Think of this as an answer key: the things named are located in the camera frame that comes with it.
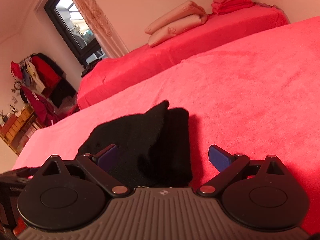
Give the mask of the black pants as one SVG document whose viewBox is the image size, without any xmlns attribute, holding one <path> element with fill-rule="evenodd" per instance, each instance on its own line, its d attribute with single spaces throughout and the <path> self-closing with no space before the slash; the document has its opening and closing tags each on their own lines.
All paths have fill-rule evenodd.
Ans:
<svg viewBox="0 0 320 240">
<path fill-rule="evenodd" d="M 110 145 L 108 174 L 128 187 L 184 187 L 193 175 L 190 161 L 189 113 L 169 108 L 164 100 L 144 114 L 126 115 L 98 125 L 79 147 L 78 155 L 95 155 Z"/>
</svg>

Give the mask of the pink near bed cover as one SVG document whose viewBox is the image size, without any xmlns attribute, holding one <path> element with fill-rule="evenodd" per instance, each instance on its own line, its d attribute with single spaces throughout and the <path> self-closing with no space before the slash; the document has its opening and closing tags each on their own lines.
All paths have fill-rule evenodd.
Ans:
<svg viewBox="0 0 320 240">
<path fill-rule="evenodd" d="M 190 114 L 192 187 L 217 174 L 212 144 L 253 159 L 272 154 L 310 199 L 303 222 L 319 232 L 319 18 L 225 44 L 131 86 L 33 134 L 15 168 L 53 154 L 73 159 L 99 124 L 168 100 Z"/>
</svg>

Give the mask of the wooden shelf with boxes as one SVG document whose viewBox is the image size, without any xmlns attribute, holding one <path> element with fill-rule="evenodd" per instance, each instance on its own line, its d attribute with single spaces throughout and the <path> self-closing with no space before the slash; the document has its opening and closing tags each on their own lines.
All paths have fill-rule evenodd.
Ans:
<svg viewBox="0 0 320 240">
<path fill-rule="evenodd" d="M 1 139 L 19 156 L 31 136 L 42 126 L 31 105 L 25 106 L 19 115 L 12 115 L 1 127 Z"/>
</svg>

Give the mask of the red far bed cover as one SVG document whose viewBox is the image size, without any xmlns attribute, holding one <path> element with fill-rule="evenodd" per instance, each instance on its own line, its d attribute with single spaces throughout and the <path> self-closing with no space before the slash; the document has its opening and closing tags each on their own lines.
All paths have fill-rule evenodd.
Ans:
<svg viewBox="0 0 320 240">
<path fill-rule="evenodd" d="M 146 44 L 125 56 L 97 63 L 80 82 L 77 104 L 85 109 L 193 55 L 287 24 L 289 19 L 277 7 L 255 5 L 225 15 L 210 14 L 205 24 L 153 48 Z"/>
</svg>

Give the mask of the clothes rack with garments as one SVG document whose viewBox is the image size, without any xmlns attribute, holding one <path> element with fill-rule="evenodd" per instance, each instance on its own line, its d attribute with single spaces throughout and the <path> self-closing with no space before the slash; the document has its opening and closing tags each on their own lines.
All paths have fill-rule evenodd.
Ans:
<svg viewBox="0 0 320 240">
<path fill-rule="evenodd" d="M 19 63 L 10 63 L 15 80 L 13 92 L 19 92 L 31 105 L 42 127 L 52 126 L 70 115 L 76 90 L 65 72 L 43 53 L 31 54 Z"/>
</svg>

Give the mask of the lower pink pillow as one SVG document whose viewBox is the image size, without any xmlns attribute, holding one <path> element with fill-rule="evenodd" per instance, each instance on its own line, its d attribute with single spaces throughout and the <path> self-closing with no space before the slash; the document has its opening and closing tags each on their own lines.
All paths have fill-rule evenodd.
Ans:
<svg viewBox="0 0 320 240">
<path fill-rule="evenodd" d="M 155 31 L 148 40 L 150 47 L 155 47 L 164 41 L 180 35 L 190 29 L 203 25 L 207 21 L 207 15 L 193 14 L 182 19 L 171 22 Z"/>
</svg>

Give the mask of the pink pillow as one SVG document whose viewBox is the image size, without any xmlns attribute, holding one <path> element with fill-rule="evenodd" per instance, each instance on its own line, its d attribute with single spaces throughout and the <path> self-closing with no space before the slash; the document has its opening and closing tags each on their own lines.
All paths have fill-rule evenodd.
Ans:
<svg viewBox="0 0 320 240">
<path fill-rule="evenodd" d="M 190 29 L 203 25 L 207 21 L 207 15 L 193 14 L 182 19 L 171 22 L 155 31 L 148 40 L 150 47 L 155 47 L 164 41 L 180 35 Z"/>
<path fill-rule="evenodd" d="M 145 28 L 144 33 L 151 35 L 158 29 L 161 29 L 162 27 L 166 26 L 167 24 L 193 14 L 205 16 L 206 12 L 203 9 L 203 7 L 197 5 L 195 2 L 191 0 L 188 0 L 154 20 Z"/>
</svg>

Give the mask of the upper pink pillow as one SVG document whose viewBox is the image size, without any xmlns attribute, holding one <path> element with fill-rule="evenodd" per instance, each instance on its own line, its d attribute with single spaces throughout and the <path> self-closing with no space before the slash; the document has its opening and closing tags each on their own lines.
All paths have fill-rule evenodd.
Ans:
<svg viewBox="0 0 320 240">
<path fill-rule="evenodd" d="M 145 28 L 144 33 L 151 35 L 158 29 L 161 29 L 162 27 L 166 26 L 167 24 L 193 14 L 205 16 L 206 12 L 203 9 L 203 7 L 197 5 L 195 2 L 191 0 L 188 0 L 154 20 Z"/>
</svg>

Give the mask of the folded red blanket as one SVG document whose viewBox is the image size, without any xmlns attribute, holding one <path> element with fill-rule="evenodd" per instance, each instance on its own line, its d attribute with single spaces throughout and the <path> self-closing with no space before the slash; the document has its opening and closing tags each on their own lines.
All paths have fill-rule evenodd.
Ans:
<svg viewBox="0 0 320 240">
<path fill-rule="evenodd" d="M 252 6 L 254 6 L 252 0 L 213 0 L 212 13 L 215 15 L 224 15 Z"/>
</svg>

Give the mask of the dark framed window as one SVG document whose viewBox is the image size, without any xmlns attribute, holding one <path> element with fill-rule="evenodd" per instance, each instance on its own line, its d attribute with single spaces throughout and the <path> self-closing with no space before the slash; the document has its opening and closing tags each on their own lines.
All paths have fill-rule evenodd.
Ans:
<svg viewBox="0 0 320 240">
<path fill-rule="evenodd" d="M 44 10 L 84 68 L 95 60 L 107 58 L 73 0 L 48 0 Z"/>
</svg>

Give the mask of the patterned pink curtain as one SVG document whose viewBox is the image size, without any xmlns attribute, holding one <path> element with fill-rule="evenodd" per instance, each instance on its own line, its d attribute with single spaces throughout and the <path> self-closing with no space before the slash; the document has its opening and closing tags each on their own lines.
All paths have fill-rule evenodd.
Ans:
<svg viewBox="0 0 320 240">
<path fill-rule="evenodd" d="M 129 53 L 96 0 L 73 0 L 73 2 L 108 57 L 119 58 Z"/>
</svg>

